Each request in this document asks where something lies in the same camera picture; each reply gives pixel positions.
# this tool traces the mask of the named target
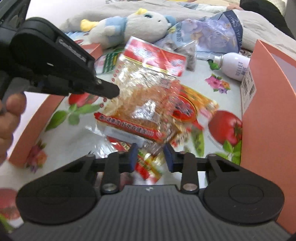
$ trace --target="plush toy eye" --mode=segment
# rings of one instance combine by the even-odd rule
[[[146,17],[146,18],[152,18],[152,15],[151,14],[145,14],[144,17]]]

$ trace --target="stuffed animal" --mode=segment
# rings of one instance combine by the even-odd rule
[[[172,16],[163,16],[140,8],[125,18],[112,17],[99,22],[81,21],[81,31],[89,31],[89,41],[100,43],[103,49],[127,42],[131,36],[153,43],[163,38],[176,24]]]

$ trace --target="blanket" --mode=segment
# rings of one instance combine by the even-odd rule
[[[64,32],[79,31],[80,21],[83,19],[100,21],[114,16],[125,17],[136,12],[139,8],[145,8],[163,15],[174,16],[177,22],[188,18],[201,19],[202,17],[211,17],[214,15],[213,13],[186,8],[174,1],[122,1],[106,4],[69,18],[61,25],[60,29]],[[296,60],[296,41],[294,39],[282,33],[257,13],[240,10],[233,11],[243,26],[242,48],[253,51],[256,41],[260,39]]]

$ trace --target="black pants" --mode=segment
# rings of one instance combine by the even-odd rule
[[[239,6],[246,11],[259,13],[277,29],[295,39],[279,9],[267,0],[241,0]]]

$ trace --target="ribbed gray panel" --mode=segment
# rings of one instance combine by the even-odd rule
[[[275,222],[256,227],[225,223],[208,213],[197,196],[167,185],[126,186],[103,196],[74,223],[25,223],[10,236],[15,241],[286,241],[290,235]]]

